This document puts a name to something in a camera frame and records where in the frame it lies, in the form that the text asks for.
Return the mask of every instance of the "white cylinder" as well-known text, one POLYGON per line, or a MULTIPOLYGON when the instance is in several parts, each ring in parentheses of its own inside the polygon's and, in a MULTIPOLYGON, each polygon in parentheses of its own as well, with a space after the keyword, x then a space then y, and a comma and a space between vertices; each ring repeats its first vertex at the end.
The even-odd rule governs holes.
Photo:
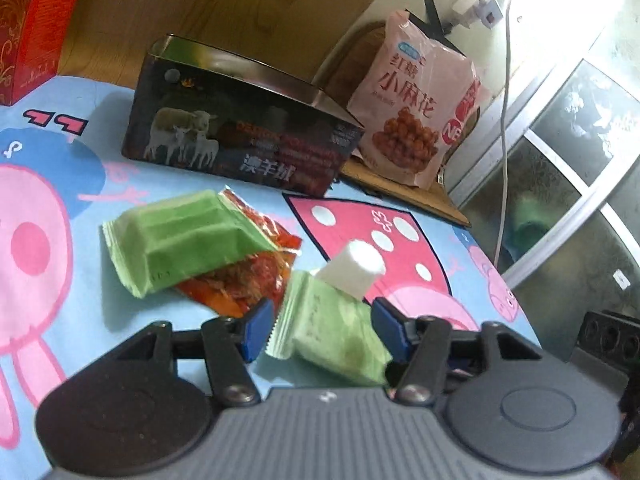
POLYGON ((361 300, 385 272, 385 261, 375 247, 352 240, 318 270, 316 278, 361 300))

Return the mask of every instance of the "green snack package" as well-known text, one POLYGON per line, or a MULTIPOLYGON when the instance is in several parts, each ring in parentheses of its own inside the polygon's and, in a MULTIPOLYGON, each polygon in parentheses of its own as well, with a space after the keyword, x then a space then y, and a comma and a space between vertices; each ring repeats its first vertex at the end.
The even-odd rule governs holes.
POLYGON ((136 298, 278 250, 231 200, 211 190, 134 207, 102 232, 120 281, 136 298))
POLYGON ((369 305, 308 272, 289 279, 267 355, 289 359, 294 353, 356 384, 385 384, 391 355, 371 327, 369 305))

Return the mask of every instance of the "cartoon tablecloth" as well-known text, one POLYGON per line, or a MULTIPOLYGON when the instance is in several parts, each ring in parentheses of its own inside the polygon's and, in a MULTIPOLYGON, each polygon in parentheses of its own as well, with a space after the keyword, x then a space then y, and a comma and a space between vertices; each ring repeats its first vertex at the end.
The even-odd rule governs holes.
MULTIPOLYGON (((172 290, 136 300, 120 284, 98 227, 133 205, 231 186, 303 237, 297 268, 321 267, 349 239, 364 239, 387 268, 368 299, 383 294, 408 314, 447 317, 459 328, 497 319, 537 341, 465 230, 344 183, 330 200, 285 199, 275 189, 131 162, 120 145, 132 99, 130 89, 59 76, 0 108, 2 480, 48 470, 33 416, 57 384, 153 320, 186 330, 212 316, 172 290)), ((273 385, 340 384, 298 360, 262 355, 250 369, 263 396, 273 385)), ((180 363, 179 371, 208 389, 203 363, 180 363)))

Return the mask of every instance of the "cardboard box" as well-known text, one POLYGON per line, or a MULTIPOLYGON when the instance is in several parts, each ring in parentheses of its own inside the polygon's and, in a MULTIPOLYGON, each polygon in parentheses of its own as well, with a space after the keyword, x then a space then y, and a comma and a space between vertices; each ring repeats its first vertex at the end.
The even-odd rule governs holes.
POLYGON ((122 154, 323 196, 362 134, 318 88, 167 36, 145 58, 122 154))
POLYGON ((0 0, 0 104, 14 104, 56 75, 75 3, 0 0))

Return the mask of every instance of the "wooden wall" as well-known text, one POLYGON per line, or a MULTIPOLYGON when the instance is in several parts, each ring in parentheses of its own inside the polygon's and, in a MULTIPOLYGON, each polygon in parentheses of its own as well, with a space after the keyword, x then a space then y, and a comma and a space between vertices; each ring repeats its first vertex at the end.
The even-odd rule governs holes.
POLYGON ((134 87, 167 32, 311 80, 373 0, 78 0, 59 72, 134 87))

